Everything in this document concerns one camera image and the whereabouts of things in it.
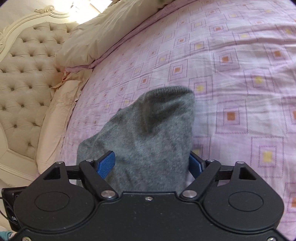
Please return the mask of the grey argyle knit sweater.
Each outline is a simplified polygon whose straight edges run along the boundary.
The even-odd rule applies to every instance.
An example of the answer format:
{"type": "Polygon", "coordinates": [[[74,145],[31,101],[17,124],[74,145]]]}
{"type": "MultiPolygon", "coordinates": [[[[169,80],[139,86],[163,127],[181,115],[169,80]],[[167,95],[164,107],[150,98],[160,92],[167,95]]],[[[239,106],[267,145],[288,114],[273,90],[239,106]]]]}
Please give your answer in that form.
{"type": "Polygon", "coordinates": [[[193,145],[195,96],[184,86],[142,94],[78,146],[77,162],[115,153],[106,178],[116,191],[181,192],[193,145]]]}

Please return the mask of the beige pillow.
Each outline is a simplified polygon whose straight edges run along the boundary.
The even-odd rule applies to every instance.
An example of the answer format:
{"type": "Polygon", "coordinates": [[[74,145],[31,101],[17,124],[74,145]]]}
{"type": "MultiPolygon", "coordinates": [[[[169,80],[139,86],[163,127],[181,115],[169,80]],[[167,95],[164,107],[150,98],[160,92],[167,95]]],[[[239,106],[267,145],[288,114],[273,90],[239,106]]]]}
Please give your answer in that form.
{"type": "Polygon", "coordinates": [[[39,174],[59,160],[67,125],[92,70],[69,73],[53,87],[53,96],[41,128],[36,162],[39,174]]]}

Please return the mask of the pink patterned bed sheet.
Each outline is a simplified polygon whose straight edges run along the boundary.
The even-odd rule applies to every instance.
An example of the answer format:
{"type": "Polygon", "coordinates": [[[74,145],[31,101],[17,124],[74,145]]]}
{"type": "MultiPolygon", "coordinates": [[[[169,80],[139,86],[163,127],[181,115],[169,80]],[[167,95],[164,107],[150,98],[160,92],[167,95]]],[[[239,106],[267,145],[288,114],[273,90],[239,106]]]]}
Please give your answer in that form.
{"type": "Polygon", "coordinates": [[[174,1],[93,70],[60,160],[151,89],[184,85],[196,99],[193,150],[246,162],[285,204],[279,231],[295,239],[295,4],[174,1]]]}

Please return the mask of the beige tufted headboard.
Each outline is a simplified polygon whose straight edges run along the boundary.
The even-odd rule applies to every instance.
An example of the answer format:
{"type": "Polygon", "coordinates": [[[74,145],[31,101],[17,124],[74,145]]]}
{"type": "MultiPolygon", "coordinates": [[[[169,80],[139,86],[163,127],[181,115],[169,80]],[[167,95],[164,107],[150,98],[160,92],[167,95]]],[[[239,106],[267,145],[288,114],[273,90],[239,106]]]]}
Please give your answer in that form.
{"type": "Polygon", "coordinates": [[[36,153],[54,86],[63,69],[55,52],[76,26],[49,5],[1,31],[1,183],[29,185],[37,176],[36,153]]]}

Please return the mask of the beige duvet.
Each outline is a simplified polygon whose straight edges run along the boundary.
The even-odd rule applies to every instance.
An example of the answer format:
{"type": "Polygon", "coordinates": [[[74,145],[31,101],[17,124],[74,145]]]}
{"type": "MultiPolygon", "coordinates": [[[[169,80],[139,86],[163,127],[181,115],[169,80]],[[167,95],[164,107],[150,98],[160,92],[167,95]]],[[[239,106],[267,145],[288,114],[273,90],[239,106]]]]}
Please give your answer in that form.
{"type": "Polygon", "coordinates": [[[64,67],[89,65],[171,1],[118,1],[75,27],[56,58],[64,67]]]}

